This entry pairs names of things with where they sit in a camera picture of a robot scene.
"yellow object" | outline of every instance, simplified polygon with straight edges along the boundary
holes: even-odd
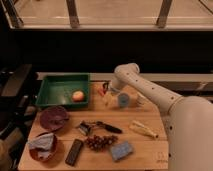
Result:
[[[113,95],[110,91],[107,91],[104,95],[104,97],[102,98],[103,102],[104,102],[104,105],[105,106],[108,106],[110,101],[112,100],[113,98]]]
[[[158,138],[158,134],[154,133],[149,127],[145,126],[139,121],[133,120],[129,128],[139,134],[148,135],[153,138]]]

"bowl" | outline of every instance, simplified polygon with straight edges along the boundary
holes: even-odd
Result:
[[[84,100],[73,101],[76,91],[84,93]],[[50,106],[66,108],[87,107],[90,99],[90,75],[79,73],[72,75],[47,75],[41,83],[36,105],[42,109]]]
[[[40,125],[47,131],[56,131],[62,128],[69,120],[66,109],[62,106],[51,106],[44,109],[40,116]]]
[[[39,134],[38,136],[41,136],[41,135],[44,135],[44,134],[48,134],[48,133],[49,133],[49,132],[42,133],[42,134]],[[50,149],[50,155],[49,155],[47,158],[42,158],[42,157],[39,157],[39,156],[38,156],[38,153],[39,153],[39,152],[44,151],[44,150],[39,149],[39,148],[29,149],[30,156],[31,156],[34,160],[36,160],[36,161],[39,161],[39,162],[46,162],[46,161],[50,160],[50,159],[54,156],[54,154],[56,153],[56,151],[57,151],[57,145],[58,145],[58,139],[57,139],[56,135],[54,134],[52,148]]]

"blue sponge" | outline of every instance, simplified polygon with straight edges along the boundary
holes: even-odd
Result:
[[[118,161],[119,159],[124,158],[132,152],[133,148],[127,141],[124,141],[123,143],[112,146],[110,148],[110,153],[114,161]]]

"small banana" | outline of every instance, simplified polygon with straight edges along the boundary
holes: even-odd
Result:
[[[153,132],[149,127],[145,126],[144,124],[142,124],[139,121],[133,120],[132,123],[130,124],[129,128],[139,134],[148,135],[153,138],[158,138],[158,134]]]

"black chair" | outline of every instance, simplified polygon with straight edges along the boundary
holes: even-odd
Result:
[[[33,119],[34,116],[24,116],[24,112],[33,98],[36,79],[37,75],[33,72],[31,64],[21,65],[12,74],[2,70],[0,74],[0,139],[4,140],[17,127],[24,137],[28,136],[25,122]]]

